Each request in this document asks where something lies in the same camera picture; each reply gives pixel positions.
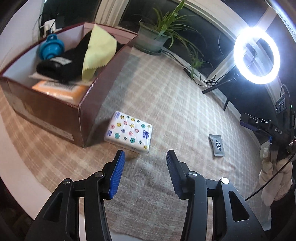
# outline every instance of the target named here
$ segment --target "white wall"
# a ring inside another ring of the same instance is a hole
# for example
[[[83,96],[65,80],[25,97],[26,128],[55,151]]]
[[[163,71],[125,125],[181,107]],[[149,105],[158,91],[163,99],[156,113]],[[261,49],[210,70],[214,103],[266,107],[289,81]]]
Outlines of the white wall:
[[[44,0],[28,0],[10,19],[0,35],[0,70],[38,40],[38,22]]]

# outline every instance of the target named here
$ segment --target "green plant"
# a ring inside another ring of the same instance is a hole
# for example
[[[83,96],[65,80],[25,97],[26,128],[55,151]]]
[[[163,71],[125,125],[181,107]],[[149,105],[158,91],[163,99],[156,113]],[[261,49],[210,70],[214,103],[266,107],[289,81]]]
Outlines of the green plant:
[[[189,52],[188,45],[190,45],[193,48],[197,49],[203,56],[202,52],[192,42],[182,37],[177,32],[177,31],[184,31],[184,30],[192,30],[199,33],[196,29],[185,24],[186,22],[188,22],[188,20],[185,18],[188,15],[179,16],[178,12],[184,7],[184,4],[185,4],[185,0],[182,0],[179,3],[179,5],[171,13],[167,12],[165,15],[163,15],[160,10],[153,8],[157,16],[157,22],[156,24],[153,23],[150,27],[152,30],[158,32],[158,37],[164,34],[171,38],[171,43],[169,48],[172,47],[174,43],[174,39],[178,39],[186,47],[188,52]]]
[[[190,65],[191,79],[193,79],[193,77],[194,77],[194,69],[199,70],[204,63],[208,63],[213,67],[213,65],[210,62],[203,61],[203,59],[200,60],[199,56],[198,56],[198,52],[194,48],[191,49],[190,56],[191,56],[191,65]]]

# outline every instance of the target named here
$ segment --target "white glove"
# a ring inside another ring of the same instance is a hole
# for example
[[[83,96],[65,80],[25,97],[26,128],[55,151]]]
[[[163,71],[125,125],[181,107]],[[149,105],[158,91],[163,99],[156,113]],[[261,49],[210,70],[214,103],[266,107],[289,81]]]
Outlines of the white glove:
[[[289,157],[282,159],[278,162],[271,158],[276,158],[276,155],[272,155],[269,148],[264,150],[262,160],[262,170],[259,174],[259,183],[264,185],[283,165],[289,160]],[[293,165],[290,162],[262,191],[262,201],[266,206],[270,206],[272,202],[280,200],[287,194],[292,186],[292,168]]]

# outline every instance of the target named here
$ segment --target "barcode label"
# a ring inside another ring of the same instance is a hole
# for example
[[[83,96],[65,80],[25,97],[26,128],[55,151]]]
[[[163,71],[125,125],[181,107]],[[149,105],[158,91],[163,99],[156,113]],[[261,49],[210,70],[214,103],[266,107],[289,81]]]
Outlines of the barcode label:
[[[69,60],[69,59],[66,59],[66,58],[63,58],[63,57],[54,57],[54,58],[51,58],[50,60],[54,61],[54,62],[58,62],[58,63],[60,63],[62,65],[72,63],[72,60]]]
[[[42,84],[42,86],[43,87],[51,87],[51,88],[64,90],[64,91],[69,91],[69,92],[75,91],[75,89],[77,87],[77,85],[64,85],[64,84],[52,82],[52,81],[46,81]]]

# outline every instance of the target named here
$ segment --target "beige rug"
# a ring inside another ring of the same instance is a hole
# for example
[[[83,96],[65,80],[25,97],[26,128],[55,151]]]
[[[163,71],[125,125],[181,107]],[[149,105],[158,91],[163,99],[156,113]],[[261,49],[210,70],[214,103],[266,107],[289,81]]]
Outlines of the beige rug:
[[[105,202],[110,230],[143,240],[172,241],[181,236],[187,201],[174,193],[165,160],[169,149],[205,178],[228,177],[243,197],[257,189],[259,149],[221,106],[212,94],[203,95],[173,60],[133,49],[98,114],[90,147],[83,149],[16,115],[0,91],[0,113],[15,148],[51,192],[64,178],[87,178],[112,161],[118,147],[103,142],[102,136],[114,111],[153,124],[149,153],[126,151],[118,193]],[[213,158],[208,134],[222,136],[225,157]],[[249,204],[261,221],[267,218],[260,194]],[[211,211],[209,207],[208,240]]]

